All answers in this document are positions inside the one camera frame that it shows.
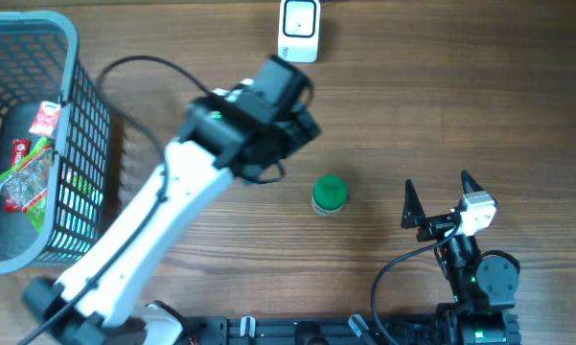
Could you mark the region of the small red sauce sachet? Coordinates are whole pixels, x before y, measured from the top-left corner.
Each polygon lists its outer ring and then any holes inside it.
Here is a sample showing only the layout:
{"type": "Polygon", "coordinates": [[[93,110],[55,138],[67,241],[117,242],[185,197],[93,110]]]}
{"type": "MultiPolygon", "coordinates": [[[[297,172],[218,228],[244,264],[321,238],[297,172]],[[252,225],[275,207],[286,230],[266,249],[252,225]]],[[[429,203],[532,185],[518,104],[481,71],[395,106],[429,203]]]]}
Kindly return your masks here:
{"type": "Polygon", "coordinates": [[[41,102],[29,132],[51,138],[58,126],[60,112],[60,104],[47,101],[41,102]]]}

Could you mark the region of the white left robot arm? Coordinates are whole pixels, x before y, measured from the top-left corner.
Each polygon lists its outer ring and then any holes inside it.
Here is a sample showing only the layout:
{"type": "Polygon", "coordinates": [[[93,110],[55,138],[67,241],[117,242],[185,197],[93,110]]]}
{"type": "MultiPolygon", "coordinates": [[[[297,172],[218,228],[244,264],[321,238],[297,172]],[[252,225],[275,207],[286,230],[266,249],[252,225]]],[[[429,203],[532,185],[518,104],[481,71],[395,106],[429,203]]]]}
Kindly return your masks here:
{"type": "Polygon", "coordinates": [[[56,280],[33,279],[23,299],[37,332],[62,344],[175,344],[180,317],[138,298],[196,216],[236,179],[260,185],[270,166],[318,136],[314,86],[280,57],[229,91],[204,90],[185,110],[161,164],[100,240],[56,280]]]}

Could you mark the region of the green clear snack bag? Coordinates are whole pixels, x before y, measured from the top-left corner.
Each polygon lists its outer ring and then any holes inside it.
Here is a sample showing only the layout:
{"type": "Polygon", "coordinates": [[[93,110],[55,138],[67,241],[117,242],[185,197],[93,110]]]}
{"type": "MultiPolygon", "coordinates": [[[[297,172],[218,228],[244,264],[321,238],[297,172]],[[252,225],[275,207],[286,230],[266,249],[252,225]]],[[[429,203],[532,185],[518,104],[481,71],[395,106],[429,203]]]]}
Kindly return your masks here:
{"type": "Polygon", "coordinates": [[[29,219],[37,233],[44,226],[53,155],[50,140],[41,137],[28,155],[0,174],[0,195],[29,219]]]}

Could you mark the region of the red Nescafe coffee stick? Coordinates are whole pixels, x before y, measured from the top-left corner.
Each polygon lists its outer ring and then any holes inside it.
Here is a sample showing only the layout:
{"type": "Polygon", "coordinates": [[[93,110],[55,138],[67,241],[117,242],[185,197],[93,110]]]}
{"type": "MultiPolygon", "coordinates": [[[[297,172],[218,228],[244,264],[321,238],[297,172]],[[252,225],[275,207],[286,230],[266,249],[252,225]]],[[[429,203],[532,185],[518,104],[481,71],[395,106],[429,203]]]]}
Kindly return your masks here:
{"type": "MultiPolygon", "coordinates": [[[[14,139],[12,141],[11,167],[14,167],[30,152],[31,141],[29,139],[14,139]]],[[[9,198],[6,200],[5,211],[7,213],[19,212],[18,206],[9,198]]]]}

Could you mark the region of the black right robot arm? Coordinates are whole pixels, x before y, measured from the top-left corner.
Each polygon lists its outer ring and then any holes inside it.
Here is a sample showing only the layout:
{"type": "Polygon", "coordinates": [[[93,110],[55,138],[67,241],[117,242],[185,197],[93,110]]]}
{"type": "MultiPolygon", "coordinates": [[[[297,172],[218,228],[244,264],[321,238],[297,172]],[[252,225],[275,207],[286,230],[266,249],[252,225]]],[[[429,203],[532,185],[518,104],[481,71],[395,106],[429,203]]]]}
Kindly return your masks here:
{"type": "Polygon", "coordinates": [[[517,318],[509,313],[521,271],[519,261],[501,250],[481,251],[475,234],[488,228],[497,201],[472,176],[461,172],[463,194],[448,213],[429,216],[411,180],[405,181],[401,227],[415,228],[418,242],[433,253],[454,301],[431,316],[432,344],[519,344],[517,318]]]}

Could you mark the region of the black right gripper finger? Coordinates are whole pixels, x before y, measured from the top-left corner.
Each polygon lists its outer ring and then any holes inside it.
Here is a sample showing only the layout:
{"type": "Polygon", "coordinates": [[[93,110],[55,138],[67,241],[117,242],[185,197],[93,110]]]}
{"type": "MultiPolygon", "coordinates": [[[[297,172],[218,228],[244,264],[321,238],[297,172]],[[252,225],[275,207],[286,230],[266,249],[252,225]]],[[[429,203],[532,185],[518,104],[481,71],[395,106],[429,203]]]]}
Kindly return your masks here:
{"type": "Polygon", "coordinates": [[[465,194],[482,192],[484,190],[467,170],[463,170],[460,174],[463,192],[465,194]]]}
{"type": "Polygon", "coordinates": [[[426,213],[417,195],[415,186],[411,179],[405,181],[405,197],[403,204],[403,215],[401,221],[402,229],[420,227],[424,223],[426,213]]]}

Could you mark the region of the green lid jar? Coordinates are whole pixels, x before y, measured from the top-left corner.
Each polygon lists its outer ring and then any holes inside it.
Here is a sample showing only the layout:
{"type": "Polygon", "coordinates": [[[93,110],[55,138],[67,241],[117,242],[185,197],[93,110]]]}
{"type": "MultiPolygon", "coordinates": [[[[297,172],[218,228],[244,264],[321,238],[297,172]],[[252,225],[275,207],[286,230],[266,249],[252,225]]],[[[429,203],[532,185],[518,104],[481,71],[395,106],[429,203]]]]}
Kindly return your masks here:
{"type": "Polygon", "coordinates": [[[338,175],[326,174],[314,184],[311,192],[311,207],[321,217],[338,214],[349,198],[349,188],[338,175]]]}

